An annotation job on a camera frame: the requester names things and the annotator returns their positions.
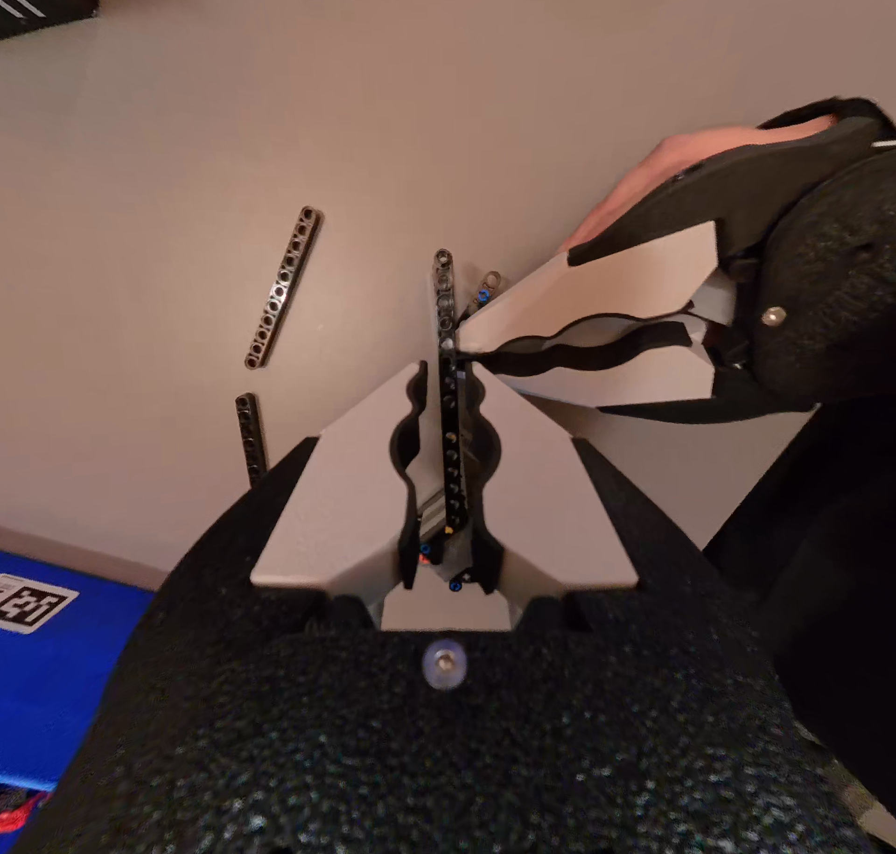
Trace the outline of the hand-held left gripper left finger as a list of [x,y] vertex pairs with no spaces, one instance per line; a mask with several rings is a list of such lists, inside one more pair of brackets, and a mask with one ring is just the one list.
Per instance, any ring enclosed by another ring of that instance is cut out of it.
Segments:
[[373,613],[412,588],[420,520],[409,467],[427,394],[427,363],[410,363],[312,441],[250,574],[255,588],[353,597]]

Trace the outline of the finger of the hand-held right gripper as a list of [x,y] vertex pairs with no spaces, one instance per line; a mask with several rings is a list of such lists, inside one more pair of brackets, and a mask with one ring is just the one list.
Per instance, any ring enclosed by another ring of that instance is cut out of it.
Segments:
[[556,255],[476,312],[455,333],[457,349],[485,354],[517,340],[550,340],[601,316],[645,321],[695,308],[711,322],[734,319],[735,283],[721,271],[712,221],[581,266],[568,258]]
[[708,400],[716,367],[706,322],[636,323],[603,343],[553,343],[530,352],[469,355],[517,392],[587,408]]

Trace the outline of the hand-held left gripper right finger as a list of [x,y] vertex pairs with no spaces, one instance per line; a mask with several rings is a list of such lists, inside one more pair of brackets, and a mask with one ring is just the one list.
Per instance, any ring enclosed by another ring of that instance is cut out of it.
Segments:
[[472,577],[518,609],[633,589],[639,576],[583,460],[584,442],[480,363],[466,370],[477,462],[468,481]]

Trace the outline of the long black technic beam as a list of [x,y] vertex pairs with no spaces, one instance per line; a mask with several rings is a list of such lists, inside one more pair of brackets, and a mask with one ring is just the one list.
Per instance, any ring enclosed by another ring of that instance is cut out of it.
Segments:
[[446,580],[448,589],[458,593],[472,584],[473,579],[466,534],[469,511],[463,465],[454,257],[445,248],[434,255],[432,293],[437,355],[434,367],[438,382],[435,406],[442,458],[442,494],[436,497],[435,505],[443,517],[436,520],[434,530],[421,544],[420,554]]

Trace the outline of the white desk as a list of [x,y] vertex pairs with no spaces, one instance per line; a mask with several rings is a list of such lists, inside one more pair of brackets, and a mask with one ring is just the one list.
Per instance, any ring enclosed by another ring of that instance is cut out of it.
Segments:
[[430,357],[436,249],[516,280],[668,136],[831,96],[894,115],[894,0],[103,0],[2,42],[2,549],[156,588],[248,488],[239,393],[275,462]]

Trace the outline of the person's right hand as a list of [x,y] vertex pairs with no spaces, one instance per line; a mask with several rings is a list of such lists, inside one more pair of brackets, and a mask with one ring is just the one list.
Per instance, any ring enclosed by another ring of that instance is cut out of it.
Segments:
[[838,122],[833,114],[774,129],[723,126],[681,133],[662,140],[631,168],[557,249],[559,254],[587,243],[631,210],[650,192],[679,173],[709,158],[747,145],[766,145],[807,138]]

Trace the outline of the short black technic beam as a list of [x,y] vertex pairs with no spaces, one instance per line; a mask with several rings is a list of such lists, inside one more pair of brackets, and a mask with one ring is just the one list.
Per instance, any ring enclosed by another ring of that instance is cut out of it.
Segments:
[[238,428],[250,489],[255,489],[268,472],[268,458],[257,397],[244,392],[235,399]]

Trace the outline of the grey beam with blue pin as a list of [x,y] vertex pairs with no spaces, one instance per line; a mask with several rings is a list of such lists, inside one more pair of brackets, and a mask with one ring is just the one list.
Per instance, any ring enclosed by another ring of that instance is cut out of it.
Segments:
[[498,272],[490,271],[486,273],[480,280],[473,295],[465,306],[465,309],[459,316],[457,324],[460,325],[467,321],[476,312],[489,304],[498,294],[501,284],[502,277]]

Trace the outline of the square code sticker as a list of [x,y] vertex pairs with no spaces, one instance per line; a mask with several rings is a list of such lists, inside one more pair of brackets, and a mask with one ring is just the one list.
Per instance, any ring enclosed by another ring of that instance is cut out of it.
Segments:
[[80,596],[78,591],[1,574],[1,629],[29,636]]

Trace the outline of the blue plastic bin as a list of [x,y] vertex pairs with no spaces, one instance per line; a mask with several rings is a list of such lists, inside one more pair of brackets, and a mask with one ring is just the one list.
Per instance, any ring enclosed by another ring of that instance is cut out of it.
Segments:
[[152,593],[6,552],[1,571],[80,593],[29,636],[1,630],[2,784],[52,791]]

